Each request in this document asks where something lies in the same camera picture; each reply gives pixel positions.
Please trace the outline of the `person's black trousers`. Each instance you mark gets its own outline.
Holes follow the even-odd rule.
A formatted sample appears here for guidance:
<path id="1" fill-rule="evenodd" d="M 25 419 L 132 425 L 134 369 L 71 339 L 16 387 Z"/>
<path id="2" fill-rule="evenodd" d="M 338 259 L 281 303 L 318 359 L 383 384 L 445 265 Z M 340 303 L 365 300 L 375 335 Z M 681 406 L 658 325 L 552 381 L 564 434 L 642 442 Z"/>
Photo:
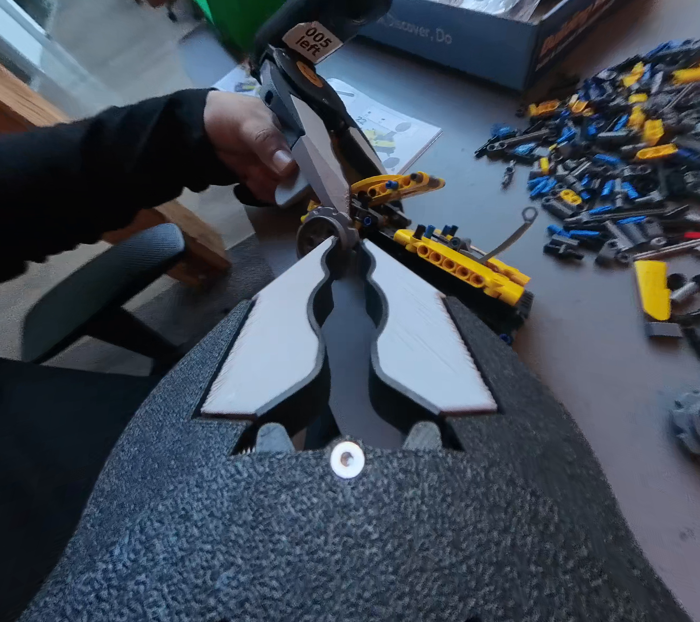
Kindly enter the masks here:
<path id="1" fill-rule="evenodd" d="M 160 379 L 1 359 L 1 620 L 75 532 L 106 459 Z"/>

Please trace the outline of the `grey sprocket wheel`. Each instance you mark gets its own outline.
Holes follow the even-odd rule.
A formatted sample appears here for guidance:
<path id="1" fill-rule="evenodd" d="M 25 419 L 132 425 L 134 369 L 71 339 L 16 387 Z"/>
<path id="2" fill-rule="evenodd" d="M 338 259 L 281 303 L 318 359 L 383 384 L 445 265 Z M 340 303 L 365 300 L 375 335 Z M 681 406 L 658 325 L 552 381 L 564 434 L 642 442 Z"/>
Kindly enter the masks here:
<path id="1" fill-rule="evenodd" d="M 328 268 L 333 280 L 343 278 L 360 242 L 354 220 L 349 214 L 326 206 L 316 207 L 302 218 L 295 240 L 297 259 L 306 257 L 328 238 L 334 238 L 336 243 L 328 254 Z"/>
<path id="2" fill-rule="evenodd" d="M 688 455 L 699 459 L 699 390 L 682 394 L 673 403 L 670 424 L 678 444 Z"/>

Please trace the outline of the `white instruction booklet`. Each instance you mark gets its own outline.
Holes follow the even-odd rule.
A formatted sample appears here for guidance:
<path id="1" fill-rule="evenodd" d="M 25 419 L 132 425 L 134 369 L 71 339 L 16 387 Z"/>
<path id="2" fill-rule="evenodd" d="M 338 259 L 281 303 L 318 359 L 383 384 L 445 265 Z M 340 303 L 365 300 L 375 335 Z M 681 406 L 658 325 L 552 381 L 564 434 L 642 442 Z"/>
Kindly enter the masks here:
<path id="1" fill-rule="evenodd" d="M 331 78 L 330 85 L 390 175 L 412 172 L 415 161 L 442 134 L 441 128 L 391 110 L 342 80 Z"/>

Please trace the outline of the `yellow curved panel piece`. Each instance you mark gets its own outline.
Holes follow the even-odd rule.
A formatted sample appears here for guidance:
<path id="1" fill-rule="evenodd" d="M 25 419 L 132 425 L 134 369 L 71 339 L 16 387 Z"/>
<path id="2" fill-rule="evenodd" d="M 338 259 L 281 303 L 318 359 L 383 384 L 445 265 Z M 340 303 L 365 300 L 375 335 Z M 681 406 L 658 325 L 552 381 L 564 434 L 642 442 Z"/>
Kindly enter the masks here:
<path id="1" fill-rule="evenodd" d="M 634 273 L 641 309 L 645 316 L 656 322 L 670 320 L 670 289 L 667 284 L 667 265 L 659 260 L 637 260 Z"/>

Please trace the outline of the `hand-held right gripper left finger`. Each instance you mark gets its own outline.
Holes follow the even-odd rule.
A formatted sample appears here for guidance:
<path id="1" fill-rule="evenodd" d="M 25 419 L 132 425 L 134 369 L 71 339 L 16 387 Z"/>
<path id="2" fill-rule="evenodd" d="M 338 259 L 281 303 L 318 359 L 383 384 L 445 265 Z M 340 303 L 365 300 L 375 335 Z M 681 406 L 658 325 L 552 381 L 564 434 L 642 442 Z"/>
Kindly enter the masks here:
<path id="1" fill-rule="evenodd" d="M 327 238 L 255 295 L 200 407 L 200 416 L 283 425 L 289 436 L 328 407 L 330 373 L 320 328 L 333 308 Z"/>

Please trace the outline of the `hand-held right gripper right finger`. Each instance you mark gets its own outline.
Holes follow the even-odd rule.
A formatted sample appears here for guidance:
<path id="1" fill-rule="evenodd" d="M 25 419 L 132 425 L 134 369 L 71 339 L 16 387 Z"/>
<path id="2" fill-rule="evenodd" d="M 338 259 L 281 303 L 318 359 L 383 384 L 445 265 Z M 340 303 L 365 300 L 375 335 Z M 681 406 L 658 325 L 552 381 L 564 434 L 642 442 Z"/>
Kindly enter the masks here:
<path id="1" fill-rule="evenodd" d="M 420 422 L 444 434 L 453 418 L 496 415 L 446 295 L 373 242 L 359 248 L 365 307 L 376 328 L 370 347 L 370 403 L 409 434 Z"/>

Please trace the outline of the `grey desk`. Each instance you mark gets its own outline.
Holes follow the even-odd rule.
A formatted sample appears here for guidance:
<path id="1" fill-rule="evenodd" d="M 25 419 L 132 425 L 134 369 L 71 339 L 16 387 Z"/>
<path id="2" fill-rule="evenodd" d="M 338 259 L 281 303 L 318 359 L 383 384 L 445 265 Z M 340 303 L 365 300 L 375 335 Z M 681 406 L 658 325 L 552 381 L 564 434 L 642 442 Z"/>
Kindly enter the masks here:
<path id="1" fill-rule="evenodd" d="M 699 37 L 699 0 L 630 0 L 563 61 L 564 74 L 588 77 L 668 40 Z M 440 192 L 409 199 L 414 223 L 457 224 L 480 247 L 495 247 L 520 222 L 527 168 L 501 189 L 505 165 L 477 160 L 492 124 L 517 123 L 521 99 L 490 84 L 353 41 L 320 66 L 376 101 L 442 128 L 417 161 L 443 177 Z M 275 274 L 294 261 L 291 213 L 246 211 Z M 574 265 L 543 254 L 546 213 L 501 259 L 531 277 L 529 319 L 513 348 L 575 419 L 616 495 L 629 527 L 666 586 L 699 620 L 699 465 L 672 439 L 669 409 L 699 386 L 699 361 L 687 343 L 645 336 L 634 272 Z M 332 407 L 345 433 L 374 446 L 398 446 L 398 433 L 375 416 L 361 391 L 374 326 L 363 285 L 333 285 L 335 309 L 323 326 L 332 372 Z"/>

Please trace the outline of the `blue cardboard kit box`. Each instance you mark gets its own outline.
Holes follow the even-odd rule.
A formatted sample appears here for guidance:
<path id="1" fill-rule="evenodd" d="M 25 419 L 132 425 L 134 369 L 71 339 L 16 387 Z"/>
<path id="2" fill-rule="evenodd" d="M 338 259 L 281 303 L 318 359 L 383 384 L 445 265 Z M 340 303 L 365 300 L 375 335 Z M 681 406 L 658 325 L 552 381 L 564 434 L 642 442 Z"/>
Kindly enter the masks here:
<path id="1" fill-rule="evenodd" d="M 631 0 L 562 0 L 535 22 L 429 0 L 393 0 L 363 40 L 525 92 Z"/>

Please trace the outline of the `person's left hand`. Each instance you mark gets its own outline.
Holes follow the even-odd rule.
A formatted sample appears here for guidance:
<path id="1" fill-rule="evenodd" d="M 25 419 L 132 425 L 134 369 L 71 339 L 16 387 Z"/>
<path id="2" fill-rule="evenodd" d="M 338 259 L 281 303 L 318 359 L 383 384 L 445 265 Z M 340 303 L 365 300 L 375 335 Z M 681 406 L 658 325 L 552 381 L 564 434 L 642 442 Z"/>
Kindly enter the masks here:
<path id="1" fill-rule="evenodd" d="M 234 184 L 248 199 L 275 205 L 276 188 L 298 167 L 270 109 L 252 96 L 212 90 L 206 96 L 204 125 Z"/>

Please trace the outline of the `pile of small brick parts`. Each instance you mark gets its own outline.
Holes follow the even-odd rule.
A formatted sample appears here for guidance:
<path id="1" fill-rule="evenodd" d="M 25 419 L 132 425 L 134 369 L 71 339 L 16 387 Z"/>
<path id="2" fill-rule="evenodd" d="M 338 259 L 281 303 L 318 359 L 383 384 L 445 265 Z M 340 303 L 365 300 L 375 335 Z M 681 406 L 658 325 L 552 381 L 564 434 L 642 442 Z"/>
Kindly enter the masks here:
<path id="1" fill-rule="evenodd" d="M 600 266 L 699 253 L 699 40 L 663 42 L 496 124 L 476 159 L 529 167 L 526 190 L 555 219 L 543 253 Z"/>

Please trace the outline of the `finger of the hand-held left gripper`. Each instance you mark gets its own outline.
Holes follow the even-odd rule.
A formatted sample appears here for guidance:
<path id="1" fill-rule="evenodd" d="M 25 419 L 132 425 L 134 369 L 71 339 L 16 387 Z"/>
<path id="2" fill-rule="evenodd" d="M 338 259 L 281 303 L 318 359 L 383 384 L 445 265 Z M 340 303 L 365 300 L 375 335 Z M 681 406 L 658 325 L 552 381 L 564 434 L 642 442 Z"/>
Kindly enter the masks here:
<path id="1" fill-rule="evenodd" d="M 355 170 L 359 179 L 387 174 L 370 141 L 331 85 L 323 87 L 320 117 L 331 135 L 337 155 Z"/>
<path id="2" fill-rule="evenodd" d="M 336 158 L 326 126 L 307 103 L 295 96 L 291 96 L 291 101 L 304 131 L 292 148 L 300 172 L 323 206 L 333 207 L 349 216 L 350 186 Z"/>

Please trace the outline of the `yellow black brick model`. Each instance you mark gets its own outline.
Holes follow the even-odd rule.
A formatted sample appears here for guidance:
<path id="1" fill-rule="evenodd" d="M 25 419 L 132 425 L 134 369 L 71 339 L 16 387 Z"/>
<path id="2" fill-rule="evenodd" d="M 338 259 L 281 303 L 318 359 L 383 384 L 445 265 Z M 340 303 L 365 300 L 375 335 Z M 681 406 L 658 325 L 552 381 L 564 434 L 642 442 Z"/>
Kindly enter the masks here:
<path id="1" fill-rule="evenodd" d="M 485 253 L 457 226 L 443 229 L 412 224 L 402 201 L 443 188 L 444 180 L 416 171 L 407 175 L 378 175 L 351 186 L 349 215 L 360 242 L 373 243 L 399 264 L 447 296 L 457 298 L 502 341 L 514 335 L 529 317 L 534 296 L 526 290 L 530 277 Z"/>

